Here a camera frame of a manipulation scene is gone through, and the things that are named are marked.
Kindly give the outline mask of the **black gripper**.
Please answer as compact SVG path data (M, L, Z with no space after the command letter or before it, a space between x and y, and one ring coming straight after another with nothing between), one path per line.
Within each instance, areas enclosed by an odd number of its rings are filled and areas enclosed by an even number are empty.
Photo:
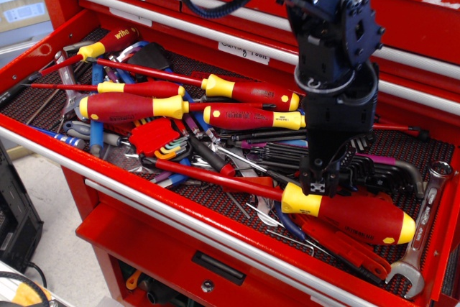
M354 79L338 93L313 90L295 67L295 81L306 92L303 99L308 157L300 158L299 181L305 195L318 195L317 178L323 178L323 196L334 197L339 188L340 162L344 145L366 134L374 123L379 68L365 62L354 72Z

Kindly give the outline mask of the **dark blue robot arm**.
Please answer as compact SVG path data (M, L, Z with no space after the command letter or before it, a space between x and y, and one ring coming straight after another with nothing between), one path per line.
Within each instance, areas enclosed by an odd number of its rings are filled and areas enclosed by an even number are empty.
M205 8L182 0L195 14L217 19L250 0ZM308 155L300 160L304 194L334 196L346 144L374 124L379 71L370 57L384 33L370 0L277 0L287 9L298 43L294 77L305 91Z

